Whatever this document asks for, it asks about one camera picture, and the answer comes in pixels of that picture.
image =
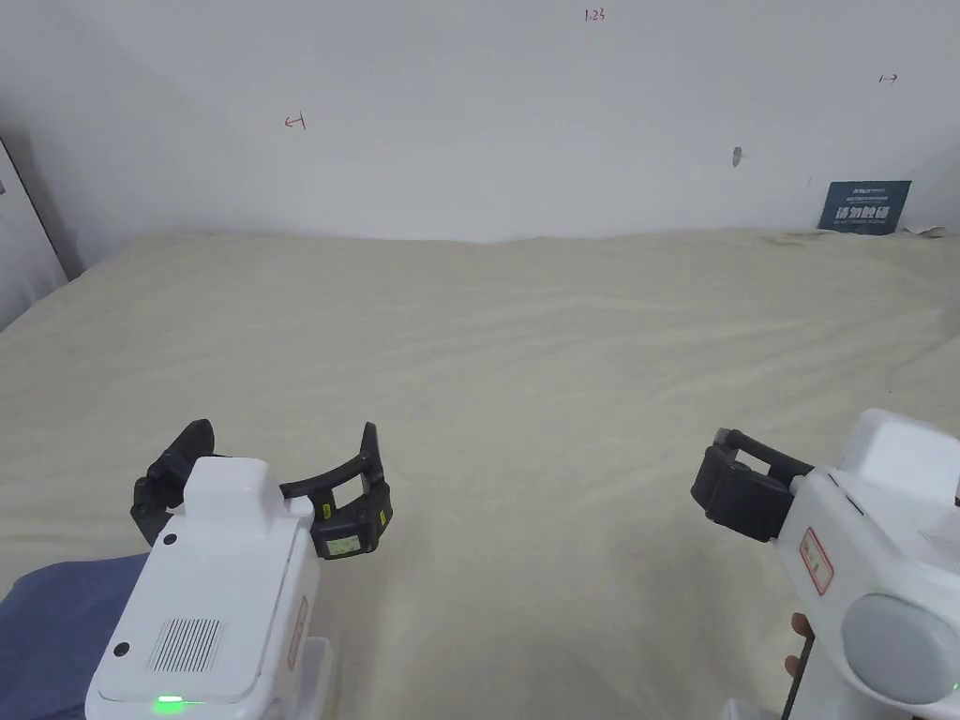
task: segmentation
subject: human hand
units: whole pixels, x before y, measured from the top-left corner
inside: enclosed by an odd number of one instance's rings
[[[810,621],[806,619],[806,615],[802,612],[793,613],[793,616],[790,618],[790,627],[793,628],[794,633],[804,639],[804,642],[813,638],[813,628],[810,627]],[[786,668],[791,678],[796,678],[797,673],[802,669],[800,667],[800,658],[796,655],[788,655],[783,660],[783,667]]]

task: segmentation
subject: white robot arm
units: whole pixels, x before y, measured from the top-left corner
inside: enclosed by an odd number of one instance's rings
[[[308,636],[319,558],[373,552],[390,522],[376,429],[352,460],[285,485],[260,460],[212,453],[198,420],[136,483],[131,513],[153,549],[90,683],[87,720],[324,714],[333,654]],[[358,474],[363,494],[338,508],[332,489]]]
[[[730,701],[725,718],[960,720],[958,480],[960,442],[880,410],[836,468],[717,434],[691,493],[714,522],[773,544],[816,635],[782,713]]]

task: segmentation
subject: yellow label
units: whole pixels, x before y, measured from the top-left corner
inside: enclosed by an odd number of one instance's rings
[[[347,553],[355,553],[360,549],[360,538],[356,535],[351,535],[349,538],[328,540],[326,542],[326,547],[330,551],[330,555],[346,555]]]

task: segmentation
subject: white wall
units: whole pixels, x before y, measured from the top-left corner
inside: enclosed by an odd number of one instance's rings
[[[831,180],[960,227],[956,0],[601,1],[0,0],[0,134],[82,265],[165,228],[810,228]]]
[[[66,277],[0,143],[0,330]]]

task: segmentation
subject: warning label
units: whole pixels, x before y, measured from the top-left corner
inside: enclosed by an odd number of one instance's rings
[[[817,587],[817,592],[823,595],[830,587],[830,581],[833,580],[833,565],[830,564],[827,552],[820,544],[812,527],[806,529],[804,538],[800,541],[800,557],[804,559],[806,571],[810,573],[810,579]]]

